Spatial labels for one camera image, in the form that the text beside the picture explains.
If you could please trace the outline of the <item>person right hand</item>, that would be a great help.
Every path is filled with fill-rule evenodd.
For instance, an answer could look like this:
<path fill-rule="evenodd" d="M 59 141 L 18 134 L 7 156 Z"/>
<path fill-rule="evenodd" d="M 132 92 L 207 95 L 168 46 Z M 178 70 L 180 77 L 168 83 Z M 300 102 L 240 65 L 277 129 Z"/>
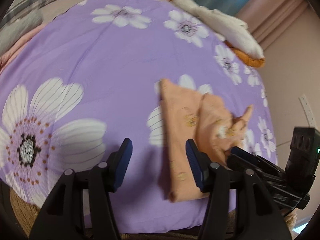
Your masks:
<path fill-rule="evenodd" d="M 287 224 L 290 226 L 294 226 L 297 221 L 297 211 L 296 209 L 291 210 L 288 208 L 281 209 L 280 211 L 281 215 L 283 216 L 283 219 Z"/>

